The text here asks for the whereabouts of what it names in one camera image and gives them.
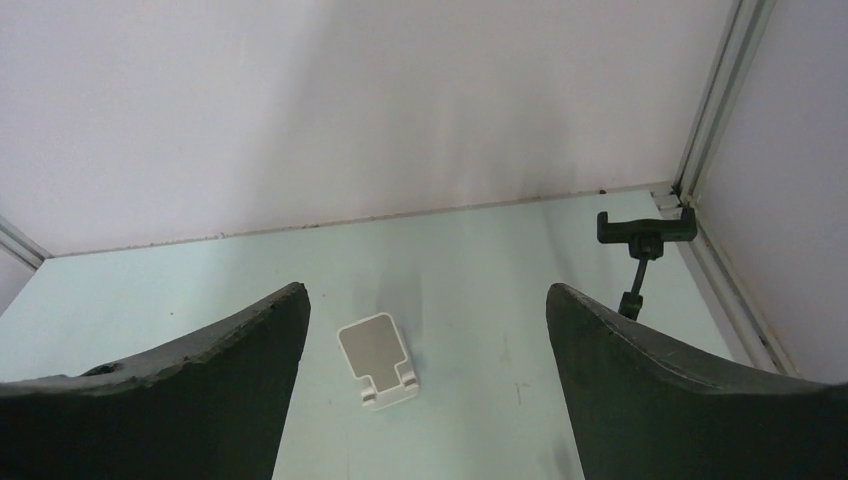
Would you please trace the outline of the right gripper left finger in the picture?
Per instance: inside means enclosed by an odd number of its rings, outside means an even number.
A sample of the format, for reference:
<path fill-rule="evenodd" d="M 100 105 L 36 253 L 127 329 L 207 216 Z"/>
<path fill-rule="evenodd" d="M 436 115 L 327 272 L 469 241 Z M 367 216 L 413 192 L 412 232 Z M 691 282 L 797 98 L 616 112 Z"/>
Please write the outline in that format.
<path fill-rule="evenodd" d="M 310 319 L 291 283 L 79 376 L 1 386 L 5 479 L 269 479 Z"/>

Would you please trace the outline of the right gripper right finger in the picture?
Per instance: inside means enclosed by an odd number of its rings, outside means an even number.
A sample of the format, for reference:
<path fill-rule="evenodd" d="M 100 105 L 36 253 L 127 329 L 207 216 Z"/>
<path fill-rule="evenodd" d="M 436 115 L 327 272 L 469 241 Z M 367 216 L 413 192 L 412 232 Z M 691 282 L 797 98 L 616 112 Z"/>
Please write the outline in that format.
<path fill-rule="evenodd" d="M 843 479 L 847 388 L 748 367 L 557 283 L 550 343 L 588 479 Z"/>

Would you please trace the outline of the black round-base phone stand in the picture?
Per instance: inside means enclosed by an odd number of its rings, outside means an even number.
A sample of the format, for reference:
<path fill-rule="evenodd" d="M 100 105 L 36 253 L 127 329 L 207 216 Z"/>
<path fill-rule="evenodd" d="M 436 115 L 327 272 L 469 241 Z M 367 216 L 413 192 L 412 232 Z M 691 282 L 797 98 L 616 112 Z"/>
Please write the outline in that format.
<path fill-rule="evenodd" d="M 641 289 L 651 261 L 664 255 L 666 243 L 691 242 L 698 233 L 695 210 L 684 207 L 678 219 L 639 219 L 610 222 L 608 213 L 597 215 L 596 237 L 601 244 L 626 244 L 629 256 L 638 261 L 636 274 L 629 291 L 622 295 L 618 313 L 633 321 L 643 306 Z"/>

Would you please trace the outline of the white folding phone stand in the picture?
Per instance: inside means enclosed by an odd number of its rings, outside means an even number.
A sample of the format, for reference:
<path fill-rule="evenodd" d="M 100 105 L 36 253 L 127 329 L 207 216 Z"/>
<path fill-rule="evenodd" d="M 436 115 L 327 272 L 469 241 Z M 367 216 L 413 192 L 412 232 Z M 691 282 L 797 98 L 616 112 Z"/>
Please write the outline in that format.
<path fill-rule="evenodd" d="M 362 382 L 362 406 L 378 411 L 414 398 L 420 382 L 394 318 L 381 312 L 337 331 L 353 377 Z"/>

